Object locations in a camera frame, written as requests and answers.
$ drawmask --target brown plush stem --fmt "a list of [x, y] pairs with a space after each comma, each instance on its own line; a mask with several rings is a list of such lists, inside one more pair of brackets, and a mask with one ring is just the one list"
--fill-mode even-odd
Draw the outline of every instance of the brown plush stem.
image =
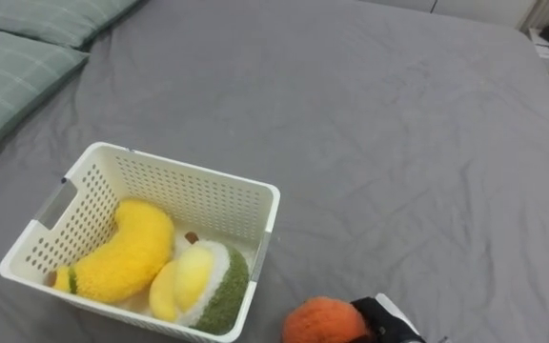
[[186, 237], [186, 240], [190, 242], [190, 244], [194, 244], [198, 241], [198, 235], [194, 232], [188, 232], [184, 237]]
[[46, 281], [44, 281], [46, 286], [53, 287], [54, 283], [56, 283], [56, 272], [50, 272], [48, 275], [46, 275]]

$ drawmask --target plush durian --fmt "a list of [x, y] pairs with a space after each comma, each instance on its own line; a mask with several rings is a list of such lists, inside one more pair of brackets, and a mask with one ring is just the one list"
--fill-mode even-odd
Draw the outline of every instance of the plush durian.
[[249, 283], [247, 262], [233, 247], [207, 240], [191, 243], [152, 282], [152, 315], [205, 333], [227, 333]]
[[55, 289], [114, 303], [150, 285], [170, 259], [172, 220], [156, 206], [138, 199], [122, 200], [114, 220], [117, 232], [109, 242], [51, 274]]

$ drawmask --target gray bedsheet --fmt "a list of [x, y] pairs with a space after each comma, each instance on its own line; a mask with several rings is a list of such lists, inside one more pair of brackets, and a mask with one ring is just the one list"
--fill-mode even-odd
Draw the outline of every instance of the gray bedsheet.
[[[334, 0], [152, 0], [0, 148], [0, 260], [88, 145], [282, 192], [241, 342], [387, 293], [429, 342], [549, 342], [549, 78], [515, 31]], [[0, 278], [0, 342], [171, 342]]]

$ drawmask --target orange plush toy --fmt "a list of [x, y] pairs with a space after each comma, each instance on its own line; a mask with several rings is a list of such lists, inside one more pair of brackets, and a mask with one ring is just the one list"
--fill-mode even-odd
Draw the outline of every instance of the orange plush toy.
[[283, 324], [283, 343], [359, 343], [370, 336], [353, 305], [327, 297], [306, 301]]

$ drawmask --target pillow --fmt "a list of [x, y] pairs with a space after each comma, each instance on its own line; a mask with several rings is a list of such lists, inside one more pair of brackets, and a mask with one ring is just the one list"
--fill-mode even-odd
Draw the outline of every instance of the pillow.
[[140, 0], [0, 0], [0, 30], [79, 48]]
[[0, 140], [86, 58], [83, 52], [0, 32]]

